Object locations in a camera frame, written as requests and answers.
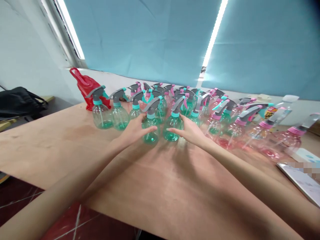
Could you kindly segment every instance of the blue curtain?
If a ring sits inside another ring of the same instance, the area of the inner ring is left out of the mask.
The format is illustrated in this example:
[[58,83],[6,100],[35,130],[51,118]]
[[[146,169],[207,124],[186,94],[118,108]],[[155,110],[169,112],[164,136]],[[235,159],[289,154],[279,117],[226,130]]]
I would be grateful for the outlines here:
[[195,86],[221,0],[64,0],[90,69]]
[[320,100],[316,1],[229,0],[203,87]]

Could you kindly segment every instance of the white wall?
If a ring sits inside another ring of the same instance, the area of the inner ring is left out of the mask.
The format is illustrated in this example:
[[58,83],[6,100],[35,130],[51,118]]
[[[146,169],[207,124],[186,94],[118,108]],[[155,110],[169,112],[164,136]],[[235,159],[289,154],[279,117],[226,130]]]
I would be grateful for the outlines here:
[[[1,85],[8,89],[23,86],[38,95],[55,96],[50,112],[84,101],[76,80],[69,73],[70,63],[43,16],[38,0],[0,0],[0,34]],[[107,94],[135,82],[112,73],[88,69],[81,69],[81,73],[105,85]],[[226,93],[234,99],[248,95]],[[278,102],[281,97],[272,96],[272,100]],[[310,113],[320,112],[320,102],[299,100],[293,108],[282,124],[293,125]]]

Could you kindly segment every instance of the black bag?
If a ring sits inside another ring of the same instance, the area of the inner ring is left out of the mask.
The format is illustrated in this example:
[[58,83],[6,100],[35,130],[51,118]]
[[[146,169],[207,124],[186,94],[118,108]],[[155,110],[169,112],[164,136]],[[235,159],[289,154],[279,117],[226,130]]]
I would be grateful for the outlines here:
[[23,87],[0,92],[0,121],[36,116],[46,109],[48,109],[48,103],[43,98]]

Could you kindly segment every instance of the red floor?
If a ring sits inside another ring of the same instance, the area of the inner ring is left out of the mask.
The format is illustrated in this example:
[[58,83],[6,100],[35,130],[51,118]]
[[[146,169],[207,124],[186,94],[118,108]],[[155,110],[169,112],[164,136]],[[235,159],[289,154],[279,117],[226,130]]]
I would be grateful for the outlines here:
[[[43,192],[10,177],[0,184],[0,226]],[[133,240],[134,227],[74,203],[41,240]]]

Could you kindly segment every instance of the wooden table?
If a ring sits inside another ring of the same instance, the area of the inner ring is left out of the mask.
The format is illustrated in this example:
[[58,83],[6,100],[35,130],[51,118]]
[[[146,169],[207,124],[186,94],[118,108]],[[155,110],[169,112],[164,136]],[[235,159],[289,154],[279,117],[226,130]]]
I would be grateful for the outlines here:
[[[96,161],[120,132],[95,128],[85,103],[0,134],[0,171],[43,189]],[[245,161],[300,192],[258,154]],[[170,240],[301,239],[283,220],[198,147],[163,138],[119,154],[81,197],[110,217]]]

